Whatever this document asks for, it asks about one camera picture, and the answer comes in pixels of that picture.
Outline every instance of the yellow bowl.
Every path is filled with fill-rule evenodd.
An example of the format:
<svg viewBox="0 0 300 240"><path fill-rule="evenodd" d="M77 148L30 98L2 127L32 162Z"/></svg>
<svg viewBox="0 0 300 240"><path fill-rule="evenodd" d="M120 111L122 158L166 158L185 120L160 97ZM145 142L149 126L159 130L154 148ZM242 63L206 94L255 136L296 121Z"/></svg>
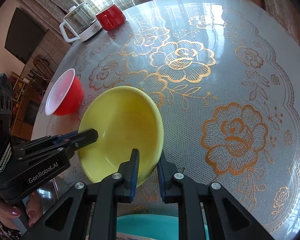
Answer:
<svg viewBox="0 0 300 240"><path fill-rule="evenodd" d="M79 132L93 128L98 140L78 151L84 173L93 182L117 172L120 163L140 154L137 185L144 183L160 159L163 125L152 99L134 87L116 87L98 96L85 112Z"/></svg>

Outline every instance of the metal screw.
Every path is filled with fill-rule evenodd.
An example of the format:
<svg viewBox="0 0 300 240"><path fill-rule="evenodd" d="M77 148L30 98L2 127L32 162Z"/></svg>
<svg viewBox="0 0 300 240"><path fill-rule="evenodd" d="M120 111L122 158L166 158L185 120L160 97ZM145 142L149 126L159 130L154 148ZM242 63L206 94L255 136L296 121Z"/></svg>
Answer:
<svg viewBox="0 0 300 240"><path fill-rule="evenodd" d="M77 182L76 184L74 184L74 187L76 189L82 189L84 187L84 183L83 182Z"/></svg>
<svg viewBox="0 0 300 240"><path fill-rule="evenodd" d="M220 188L221 188L221 185L220 185L219 183L217 183L217 182L213 182L213 183L211 184L211 187L212 187L213 189L220 189Z"/></svg>
<svg viewBox="0 0 300 240"><path fill-rule="evenodd" d="M182 174L182 173L175 173L174 175L173 175L176 179L183 179L184 178L184 175Z"/></svg>
<svg viewBox="0 0 300 240"><path fill-rule="evenodd" d="M112 174L112 178L114 178L114 179L120 179L121 177L122 177L121 173L116 172L116 173Z"/></svg>

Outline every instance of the teal bowl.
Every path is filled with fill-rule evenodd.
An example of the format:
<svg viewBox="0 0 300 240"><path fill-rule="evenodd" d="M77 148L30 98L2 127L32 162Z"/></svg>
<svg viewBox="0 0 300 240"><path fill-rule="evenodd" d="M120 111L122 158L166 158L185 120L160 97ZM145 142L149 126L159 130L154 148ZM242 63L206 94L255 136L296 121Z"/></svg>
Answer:
<svg viewBox="0 0 300 240"><path fill-rule="evenodd" d="M204 225L206 239L208 228ZM153 214L135 214L117 218L117 232L145 236L157 240L178 240L178 218Z"/></svg>

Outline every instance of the white kettle handle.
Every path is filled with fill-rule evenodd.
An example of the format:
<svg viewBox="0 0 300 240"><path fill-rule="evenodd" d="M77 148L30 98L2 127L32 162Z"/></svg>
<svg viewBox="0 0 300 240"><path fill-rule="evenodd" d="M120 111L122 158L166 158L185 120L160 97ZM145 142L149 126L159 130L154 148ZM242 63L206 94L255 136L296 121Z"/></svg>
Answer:
<svg viewBox="0 0 300 240"><path fill-rule="evenodd" d="M66 30L65 30L65 27L64 25L67 25L68 29L73 33L73 35L75 36L74 38L72 39L69 39L68 38L68 35L66 34ZM80 37L79 35L74 31L74 29L66 22L66 21L63 21L60 25L59 25L59 28L60 28L60 31L61 31L61 34L63 36L63 38L65 39L66 42L73 42L73 41L76 41L76 40L79 40Z"/></svg>

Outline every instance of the wall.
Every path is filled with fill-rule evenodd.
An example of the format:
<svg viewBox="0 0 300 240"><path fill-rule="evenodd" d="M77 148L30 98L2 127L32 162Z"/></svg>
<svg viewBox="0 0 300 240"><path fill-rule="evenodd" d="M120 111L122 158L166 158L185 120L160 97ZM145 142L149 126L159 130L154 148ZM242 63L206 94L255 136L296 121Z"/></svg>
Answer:
<svg viewBox="0 0 300 240"><path fill-rule="evenodd" d="M0 8L0 73L11 71L20 75L24 64L4 48L10 21L16 7L20 4L15 0L6 0Z"/></svg>
<svg viewBox="0 0 300 240"><path fill-rule="evenodd" d="M49 67L53 72L57 70L57 67L63 60L69 49L69 45L62 42L52 31L48 30L38 46L34 49L30 59L26 63L21 76L27 77L31 69L36 70L33 65L33 59L35 57L45 58L49 61Z"/></svg>

